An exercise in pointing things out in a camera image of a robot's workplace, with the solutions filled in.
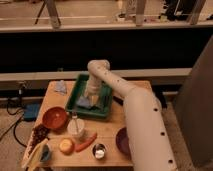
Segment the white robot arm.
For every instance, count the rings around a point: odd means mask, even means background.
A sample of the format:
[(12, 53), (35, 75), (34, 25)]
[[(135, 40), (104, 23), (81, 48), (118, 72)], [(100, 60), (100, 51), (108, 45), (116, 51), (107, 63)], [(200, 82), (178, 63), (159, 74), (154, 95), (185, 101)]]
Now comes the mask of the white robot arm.
[(96, 93), (102, 81), (123, 98), (123, 108), (134, 171), (178, 171), (154, 93), (110, 71), (107, 60), (91, 60), (86, 93)]

